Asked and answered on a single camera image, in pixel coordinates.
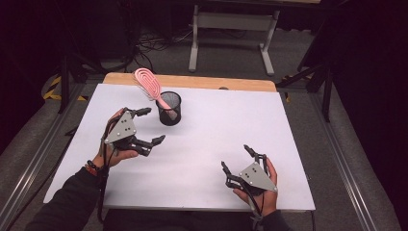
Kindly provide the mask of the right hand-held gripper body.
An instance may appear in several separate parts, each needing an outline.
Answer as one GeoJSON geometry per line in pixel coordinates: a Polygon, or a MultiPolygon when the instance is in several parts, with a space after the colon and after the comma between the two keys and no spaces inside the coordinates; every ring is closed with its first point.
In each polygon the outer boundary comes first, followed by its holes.
{"type": "Polygon", "coordinates": [[[257,154],[255,161],[238,175],[226,176],[225,185],[231,189],[240,189],[248,195],[258,196],[264,191],[277,192],[277,186],[270,180],[267,156],[257,154]]]}

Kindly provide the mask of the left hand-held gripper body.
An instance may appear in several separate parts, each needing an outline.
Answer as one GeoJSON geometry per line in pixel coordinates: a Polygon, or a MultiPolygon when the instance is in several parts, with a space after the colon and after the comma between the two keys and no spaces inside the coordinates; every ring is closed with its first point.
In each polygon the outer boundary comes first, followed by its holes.
{"type": "Polygon", "coordinates": [[[124,108],[119,115],[109,120],[102,141],[117,150],[135,150],[142,156],[148,156],[152,149],[151,142],[137,139],[137,128],[130,110],[124,108]]]}

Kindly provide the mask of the black mesh pen holder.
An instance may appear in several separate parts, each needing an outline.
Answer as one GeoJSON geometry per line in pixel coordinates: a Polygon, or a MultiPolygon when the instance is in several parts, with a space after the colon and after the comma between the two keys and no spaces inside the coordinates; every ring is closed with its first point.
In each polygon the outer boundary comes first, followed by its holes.
{"type": "Polygon", "coordinates": [[[181,120],[181,96],[174,91],[164,91],[161,97],[166,105],[163,106],[159,101],[156,102],[160,121],[165,126],[176,125],[181,120]]]}

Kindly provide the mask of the pink hairbrush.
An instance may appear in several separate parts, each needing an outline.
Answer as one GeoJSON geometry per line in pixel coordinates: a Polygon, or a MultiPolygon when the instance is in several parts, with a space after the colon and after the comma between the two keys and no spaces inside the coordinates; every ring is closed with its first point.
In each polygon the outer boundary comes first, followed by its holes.
{"type": "Polygon", "coordinates": [[[177,117],[177,113],[161,97],[161,84],[150,69],[144,67],[138,68],[134,72],[134,80],[144,89],[150,98],[159,103],[171,120],[177,117]]]}

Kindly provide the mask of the person's left hand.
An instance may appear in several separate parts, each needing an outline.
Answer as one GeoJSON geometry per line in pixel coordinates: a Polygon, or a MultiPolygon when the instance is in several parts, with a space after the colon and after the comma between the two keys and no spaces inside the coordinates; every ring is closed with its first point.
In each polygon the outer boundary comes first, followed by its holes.
{"type": "Polygon", "coordinates": [[[97,167],[113,167],[122,160],[138,157],[139,153],[135,150],[116,150],[103,141],[95,157],[91,160],[97,167]]]}

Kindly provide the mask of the person's right hand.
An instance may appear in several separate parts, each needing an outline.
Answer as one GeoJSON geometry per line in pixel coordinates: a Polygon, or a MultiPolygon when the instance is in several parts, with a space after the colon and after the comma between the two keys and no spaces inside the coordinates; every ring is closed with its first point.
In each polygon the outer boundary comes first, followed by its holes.
{"type": "Polygon", "coordinates": [[[256,210],[259,209],[258,215],[261,217],[266,217],[277,210],[276,204],[278,192],[264,191],[262,195],[254,196],[255,203],[253,203],[250,197],[240,189],[234,189],[233,193],[248,204],[253,212],[256,212],[256,210]]]}

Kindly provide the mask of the white board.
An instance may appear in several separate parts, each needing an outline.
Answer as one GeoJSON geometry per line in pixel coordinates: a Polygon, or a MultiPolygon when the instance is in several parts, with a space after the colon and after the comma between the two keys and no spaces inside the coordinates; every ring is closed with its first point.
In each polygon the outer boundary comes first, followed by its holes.
{"type": "Polygon", "coordinates": [[[108,208],[245,211],[225,185],[224,167],[239,174],[252,163],[247,146],[267,155],[278,173],[277,206],[315,207],[293,133],[276,92],[179,88],[181,120],[164,126],[159,114],[136,118],[137,137],[164,141],[149,156],[125,160],[109,173],[108,208]]]}

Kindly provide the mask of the wooden table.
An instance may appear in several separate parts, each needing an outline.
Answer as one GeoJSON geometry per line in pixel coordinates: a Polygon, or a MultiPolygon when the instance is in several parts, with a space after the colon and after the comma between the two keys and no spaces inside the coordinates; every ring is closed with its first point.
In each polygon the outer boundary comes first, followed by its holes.
{"type": "Polygon", "coordinates": [[[247,90],[276,92],[275,84],[270,80],[248,80],[234,78],[160,75],[156,78],[163,87],[195,88],[219,90],[247,90]]]}

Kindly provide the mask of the black metal stand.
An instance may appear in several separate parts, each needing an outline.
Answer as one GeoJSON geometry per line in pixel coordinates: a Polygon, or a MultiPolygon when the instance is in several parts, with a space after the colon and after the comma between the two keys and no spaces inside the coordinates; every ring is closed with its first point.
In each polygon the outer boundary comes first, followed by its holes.
{"type": "Polygon", "coordinates": [[[85,83],[88,79],[89,72],[85,69],[85,65],[97,74],[106,75],[108,73],[108,70],[103,68],[100,64],[94,63],[78,53],[68,52],[62,55],[60,65],[62,77],[60,114],[67,108],[70,101],[69,77],[72,77],[75,83],[85,83]]]}
{"type": "Polygon", "coordinates": [[[333,77],[331,74],[330,63],[317,64],[313,67],[308,67],[295,74],[292,77],[283,79],[276,84],[278,89],[285,88],[301,79],[310,76],[311,79],[306,84],[306,91],[311,93],[317,93],[321,87],[324,87],[323,98],[321,103],[321,113],[326,122],[330,121],[329,108],[331,100],[331,90],[333,84],[333,77]]]}

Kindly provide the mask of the aluminium floor rail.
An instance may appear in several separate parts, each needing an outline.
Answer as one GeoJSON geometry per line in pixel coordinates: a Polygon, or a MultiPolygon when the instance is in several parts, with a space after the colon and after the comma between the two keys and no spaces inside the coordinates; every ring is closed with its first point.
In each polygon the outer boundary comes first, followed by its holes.
{"type": "Polygon", "coordinates": [[[71,92],[67,96],[66,105],[61,102],[61,106],[64,109],[60,113],[56,112],[53,114],[52,123],[46,130],[45,135],[42,136],[38,142],[38,148],[24,152],[24,156],[30,158],[30,162],[21,170],[21,174],[13,187],[13,191],[10,193],[7,202],[0,211],[0,231],[6,231],[12,224],[12,221],[17,217],[17,214],[21,211],[21,205],[26,194],[35,181],[56,136],[60,132],[67,115],[84,87],[85,84],[77,84],[72,87],[71,92]]]}
{"type": "Polygon", "coordinates": [[[345,159],[344,153],[340,147],[339,141],[334,133],[330,122],[324,117],[319,97],[312,93],[309,95],[313,108],[316,111],[317,117],[322,125],[325,136],[328,139],[330,147],[333,152],[335,165],[341,175],[344,187],[347,191],[348,197],[352,203],[357,218],[360,221],[363,231],[378,231],[374,220],[370,214],[369,208],[366,204],[362,192],[352,174],[352,171],[345,159]]]}

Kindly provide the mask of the grey metal desk frame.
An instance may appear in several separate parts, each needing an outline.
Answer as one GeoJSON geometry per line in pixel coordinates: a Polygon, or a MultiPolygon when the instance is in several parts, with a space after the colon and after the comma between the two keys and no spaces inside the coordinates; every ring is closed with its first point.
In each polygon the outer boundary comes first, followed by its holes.
{"type": "Polygon", "coordinates": [[[189,71],[195,72],[197,67],[199,28],[263,31],[267,33],[267,36],[266,40],[259,44],[259,49],[267,75],[273,76],[275,71],[268,50],[279,15],[279,11],[274,11],[272,15],[207,13],[202,12],[199,10],[199,7],[195,5],[192,16],[192,44],[189,71]]]}

